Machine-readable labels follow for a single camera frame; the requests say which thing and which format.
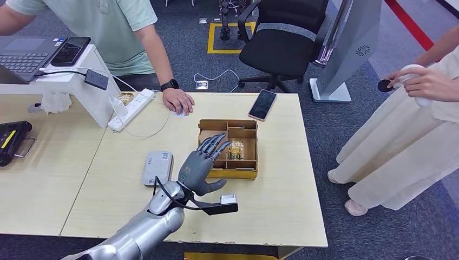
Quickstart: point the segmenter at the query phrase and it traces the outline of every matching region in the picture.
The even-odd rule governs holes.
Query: silver robotic arm
[[[226,184],[225,179],[211,184],[205,181],[215,158],[230,145],[230,142],[224,142],[217,148],[224,136],[220,134],[208,138],[196,151],[191,152],[180,168],[178,181],[162,184],[157,178],[160,189],[153,194],[149,204],[113,236],[93,248],[66,256],[62,260],[147,259],[156,246],[182,226],[185,220],[184,209],[203,210],[208,215],[237,212],[235,195],[222,196],[220,203],[204,203],[194,199],[194,194],[203,196]],[[199,208],[186,206],[190,200]]]

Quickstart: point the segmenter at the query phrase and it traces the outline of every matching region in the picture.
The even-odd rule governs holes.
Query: power strip
[[[127,125],[133,118],[154,98],[155,93],[149,89],[142,90],[132,101],[126,106],[128,113],[122,116],[115,116],[110,120],[108,126],[113,132],[121,132],[123,125]]]

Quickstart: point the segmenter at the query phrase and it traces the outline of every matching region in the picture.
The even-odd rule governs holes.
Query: black watch
[[[167,82],[166,84],[161,85],[161,91],[164,91],[168,88],[175,88],[179,89],[179,83],[175,79],[171,79],[171,81]]]

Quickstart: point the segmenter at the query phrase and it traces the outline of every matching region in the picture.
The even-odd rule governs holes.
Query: smartphone
[[[262,122],[265,121],[274,100],[276,100],[276,96],[275,93],[263,89],[258,95],[257,100],[255,100],[252,109],[250,109],[248,116]]]
[[[91,42],[90,37],[69,38],[56,56],[54,56],[51,65],[55,67],[71,67],[75,65],[89,42]]]

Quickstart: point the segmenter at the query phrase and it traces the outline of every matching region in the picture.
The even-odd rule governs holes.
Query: black chair
[[[330,18],[325,13],[328,0],[256,0],[238,18],[240,37],[246,45],[239,59],[252,68],[269,73],[269,76],[241,79],[239,87],[246,82],[268,82],[267,90],[279,87],[289,93],[282,83],[296,79],[303,83],[303,77],[311,61],[319,56]],[[248,38],[245,23],[248,16],[258,7],[258,20],[251,39]],[[308,37],[283,30],[262,29],[261,23],[283,23],[296,25],[316,34],[313,41]]]

